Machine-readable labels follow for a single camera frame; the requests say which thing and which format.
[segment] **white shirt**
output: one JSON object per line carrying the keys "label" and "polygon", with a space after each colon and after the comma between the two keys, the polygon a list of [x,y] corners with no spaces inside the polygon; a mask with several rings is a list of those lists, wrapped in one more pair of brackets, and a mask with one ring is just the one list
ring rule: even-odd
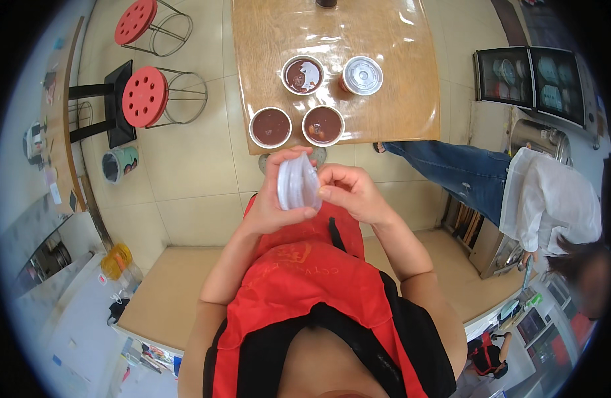
{"label": "white shirt", "polygon": [[563,255],[557,238],[590,243],[602,235],[600,202],[578,171],[549,155],[521,148],[509,164],[500,231],[526,251]]}

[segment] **red apron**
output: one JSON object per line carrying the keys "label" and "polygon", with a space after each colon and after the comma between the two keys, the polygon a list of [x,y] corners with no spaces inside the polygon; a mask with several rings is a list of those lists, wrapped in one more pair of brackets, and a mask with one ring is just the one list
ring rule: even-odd
{"label": "red apron", "polygon": [[486,374],[489,374],[498,368],[492,366],[492,360],[489,358],[489,351],[487,351],[487,347],[493,345],[492,338],[489,335],[489,332],[483,333],[482,338],[483,338],[483,345],[476,348],[474,352],[471,353],[471,356],[479,354],[480,352],[485,353],[485,357],[487,358],[487,364],[489,364],[489,367],[487,367],[487,369],[478,369],[476,367],[476,364],[474,363],[474,369],[476,370],[477,374],[479,374],[480,376],[485,376]]}
{"label": "red apron", "polygon": [[[347,253],[332,244],[330,217]],[[228,305],[227,326],[217,342],[213,397],[236,396],[240,346],[247,334],[307,315],[320,302],[372,330],[400,368],[408,397],[427,396],[394,326],[379,270],[364,261],[361,230],[347,211],[323,203],[314,219],[264,235],[255,259]]]}

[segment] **paper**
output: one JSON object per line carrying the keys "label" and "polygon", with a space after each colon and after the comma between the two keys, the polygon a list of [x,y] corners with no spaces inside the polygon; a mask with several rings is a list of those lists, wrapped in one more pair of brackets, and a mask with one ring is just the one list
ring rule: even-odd
{"label": "paper", "polygon": [[60,198],[60,192],[58,191],[58,184],[57,183],[53,183],[49,186],[49,189],[51,190],[51,196],[53,196],[53,202],[55,204],[61,204],[62,200]]}

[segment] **dark hair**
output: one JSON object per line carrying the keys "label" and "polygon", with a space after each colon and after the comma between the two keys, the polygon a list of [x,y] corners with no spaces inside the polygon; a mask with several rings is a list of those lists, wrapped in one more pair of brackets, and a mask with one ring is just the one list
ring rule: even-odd
{"label": "dark hair", "polygon": [[602,239],[591,243],[576,244],[560,236],[558,246],[567,254],[547,256],[549,271],[563,276],[571,284],[577,283],[589,262],[601,255],[609,254]]}

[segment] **blue jeans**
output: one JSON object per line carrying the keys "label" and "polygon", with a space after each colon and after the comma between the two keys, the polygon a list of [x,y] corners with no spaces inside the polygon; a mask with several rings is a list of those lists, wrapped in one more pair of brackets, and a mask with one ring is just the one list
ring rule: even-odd
{"label": "blue jeans", "polygon": [[440,141],[382,145],[392,154],[403,156],[426,179],[445,188],[496,226],[500,224],[509,155]]}

